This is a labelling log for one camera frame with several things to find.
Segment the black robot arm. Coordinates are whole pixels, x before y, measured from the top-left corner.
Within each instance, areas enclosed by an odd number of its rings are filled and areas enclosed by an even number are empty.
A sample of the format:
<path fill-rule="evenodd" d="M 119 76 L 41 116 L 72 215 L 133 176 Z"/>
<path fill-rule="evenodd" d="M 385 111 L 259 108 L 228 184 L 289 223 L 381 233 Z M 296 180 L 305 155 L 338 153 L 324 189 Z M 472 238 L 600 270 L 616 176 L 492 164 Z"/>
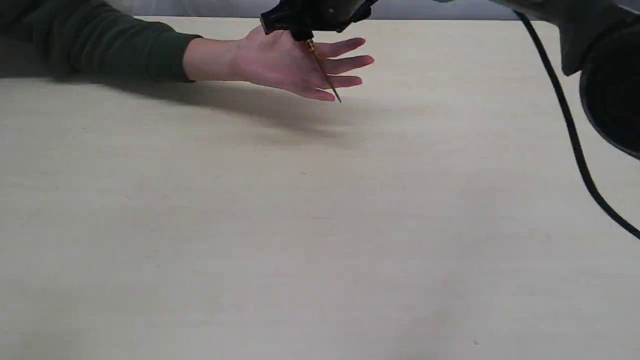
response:
<path fill-rule="evenodd" d="M 579 96 L 592 127 L 611 146 L 639 157 L 640 10 L 637 0 L 501 0 L 519 18 L 554 25 L 561 70 L 580 73 Z M 341 33 L 371 16 L 374 0 L 280 0 L 260 14 L 265 34 Z"/>

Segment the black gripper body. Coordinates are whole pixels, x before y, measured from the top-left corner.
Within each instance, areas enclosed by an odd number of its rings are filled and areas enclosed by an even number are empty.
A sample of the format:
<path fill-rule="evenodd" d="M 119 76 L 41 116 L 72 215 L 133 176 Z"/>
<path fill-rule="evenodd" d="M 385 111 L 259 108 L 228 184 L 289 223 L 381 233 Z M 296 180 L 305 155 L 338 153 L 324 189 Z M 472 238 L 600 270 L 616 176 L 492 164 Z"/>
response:
<path fill-rule="evenodd" d="M 260 14 L 266 35 L 290 32 L 297 42 L 314 38 L 314 32 L 342 33 L 347 27 L 368 19 L 376 0 L 280 0 Z"/>

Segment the forearm in green sleeve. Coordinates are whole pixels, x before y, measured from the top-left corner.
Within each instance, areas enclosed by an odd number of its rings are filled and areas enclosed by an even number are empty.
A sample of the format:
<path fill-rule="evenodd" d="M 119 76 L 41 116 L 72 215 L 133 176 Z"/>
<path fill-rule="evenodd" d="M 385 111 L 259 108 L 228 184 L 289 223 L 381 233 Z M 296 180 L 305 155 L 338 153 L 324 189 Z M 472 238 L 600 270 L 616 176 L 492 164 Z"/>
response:
<path fill-rule="evenodd" d="M 27 44 L 57 76 L 238 79 L 233 41 L 178 32 L 125 14 L 105 0 L 3 0 L 1 36 Z"/>

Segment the person's open bare hand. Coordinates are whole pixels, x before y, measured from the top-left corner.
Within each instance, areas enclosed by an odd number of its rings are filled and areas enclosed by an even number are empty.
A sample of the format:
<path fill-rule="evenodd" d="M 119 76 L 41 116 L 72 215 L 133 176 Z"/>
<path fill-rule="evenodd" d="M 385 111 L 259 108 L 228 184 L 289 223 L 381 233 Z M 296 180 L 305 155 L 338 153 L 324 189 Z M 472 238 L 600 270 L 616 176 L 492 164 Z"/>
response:
<path fill-rule="evenodd" d="M 336 89 L 362 84 L 361 77 L 349 72 L 374 64 L 371 55 L 353 55 L 364 44 L 364 38 L 315 42 Z M 240 81 L 280 89 L 308 100 L 338 101 L 306 44 L 295 41 L 288 31 L 265 34 L 261 27 L 252 29 L 235 41 L 233 61 Z"/>

